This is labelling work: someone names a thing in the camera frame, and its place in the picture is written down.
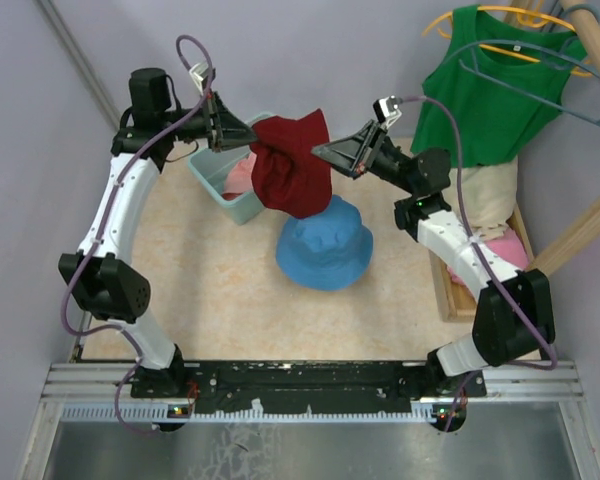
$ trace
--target pink fabric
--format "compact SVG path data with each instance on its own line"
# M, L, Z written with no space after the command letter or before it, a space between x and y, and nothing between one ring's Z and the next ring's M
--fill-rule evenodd
M484 243L489 250L503 260L520 268L520 270L524 270L527 265L529 265L529 257L527 257L527 254L524 251L522 242L518 238L518 235L516 235L516 232L510 228L508 228L501 237L487 240ZM447 267L447 271L451 275L451 281L464 285L464 282L460 277L453 273L453 270L451 270L450 267Z
M224 192L222 198L225 200L233 200L249 190L253 190L251 182L251 172L256 164L257 155L250 153L248 157L240 160L231 169L227 180L224 182Z

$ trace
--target light blue plastic container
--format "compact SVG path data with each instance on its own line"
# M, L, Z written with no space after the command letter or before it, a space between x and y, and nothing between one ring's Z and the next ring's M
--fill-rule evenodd
M253 125L259 120L272 115L272 113L263 112L246 123ZM224 182L229 172L238 161L249 155L249 152L249 147L236 148L221 153L215 153L208 148L204 148L189 158L191 172L237 225L247 223L264 210L264 205L262 205L253 190L245 192L233 200L222 198Z

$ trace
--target beige cloth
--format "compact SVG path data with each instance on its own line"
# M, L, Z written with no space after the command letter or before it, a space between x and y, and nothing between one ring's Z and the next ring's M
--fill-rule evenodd
M451 186L442 194L460 216L456 179L458 169L449 173ZM518 186L518 157L511 162L488 167L462 169L462 196L471 228L484 241L500 237L513 215Z

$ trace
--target green tank top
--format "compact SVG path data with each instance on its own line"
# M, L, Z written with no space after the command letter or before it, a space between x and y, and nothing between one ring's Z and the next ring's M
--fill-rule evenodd
M559 51L573 32L540 33L521 30L478 11L478 5L453 11L453 34L445 59L468 43L486 39L518 40ZM500 48L512 48L509 45ZM511 161L520 149L542 128L554 120L560 110L497 85L464 70L473 67L472 48L443 62L422 84L424 94L442 102L453 113L460 128L463 165L475 167ZM531 63L502 53L473 49L480 71L510 85L534 93L557 104L571 76L571 68L557 70L543 63ZM519 53L540 58L541 53L522 48ZM586 51L579 40L564 49L566 55L582 60ZM557 57L547 56L554 63ZM451 164L457 167L457 149L448 118L430 103L423 103L411 151L420 153L430 147L451 152Z

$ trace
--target wooden box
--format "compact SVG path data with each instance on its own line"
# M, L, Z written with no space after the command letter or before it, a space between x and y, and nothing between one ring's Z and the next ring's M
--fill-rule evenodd
M513 215L507 223L518 234L529 260L533 260L531 244L518 206L515 207ZM436 254L429 252L429 256L433 273L433 287L442 320L445 322L473 322L476 315L476 302L471 293L463 285L451 281L447 265Z

